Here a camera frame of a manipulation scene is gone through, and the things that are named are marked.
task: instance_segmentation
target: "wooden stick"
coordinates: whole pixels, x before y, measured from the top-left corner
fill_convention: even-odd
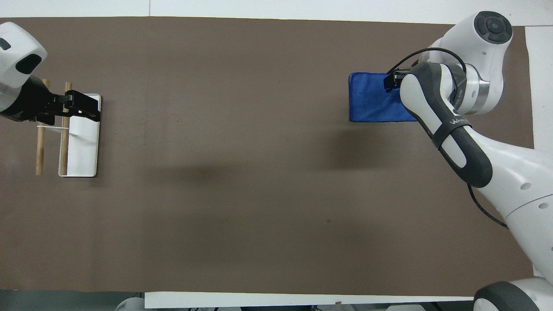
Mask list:
[[[47,89],[50,87],[50,81],[48,79],[42,79],[42,83],[44,83]],[[38,122],[38,125],[43,126],[46,124]],[[44,134],[45,128],[39,127],[36,135],[36,176],[42,176],[42,174],[44,174]]]
[[[73,89],[71,82],[65,83],[65,91]],[[61,118],[61,127],[69,128],[69,118]],[[67,153],[69,152],[69,129],[61,130],[61,146],[60,146],[60,169],[59,173],[61,176],[67,175]]]

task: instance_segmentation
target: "round black joint cap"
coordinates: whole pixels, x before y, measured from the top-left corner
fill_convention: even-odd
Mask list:
[[[503,44],[513,36],[511,23],[501,14],[482,11],[474,18],[476,33],[487,42]]]

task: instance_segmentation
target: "velcro strap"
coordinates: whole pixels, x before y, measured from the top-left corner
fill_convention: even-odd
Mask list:
[[[444,140],[446,140],[447,136],[449,136],[449,134],[454,129],[459,126],[465,125],[472,127],[471,123],[461,116],[456,116],[447,120],[446,122],[443,122],[436,133],[434,133],[434,135],[432,136],[432,143],[434,143],[436,148],[439,148],[444,143]]]

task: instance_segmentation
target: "blue cloth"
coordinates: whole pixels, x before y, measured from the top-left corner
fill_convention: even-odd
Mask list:
[[[416,119],[403,107],[399,89],[386,93],[386,74],[354,72],[349,75],[349,120],[352,122],[403,122]]]

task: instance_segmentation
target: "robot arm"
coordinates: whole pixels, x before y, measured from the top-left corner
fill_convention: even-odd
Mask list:
[[[431,51],[404,76],[400,95],[451,168],[505,219],[549,283],[540,303],[553,303],[553,156],[484,137],[462,116],[488,112],[499,101],[503,55],[511,37],[512,27],[497,13],[465,19],[433,46],[459,55],[466,72],[454,58]],[[551,308],[543,304],[539,309]]]
[[[23,28],[10,22],[0,24],[0,116],[49,125],[54,125],[54,116],[99,121],[96,100],[75,90],[52,94],[31,75],[46,56],[42,45]]]

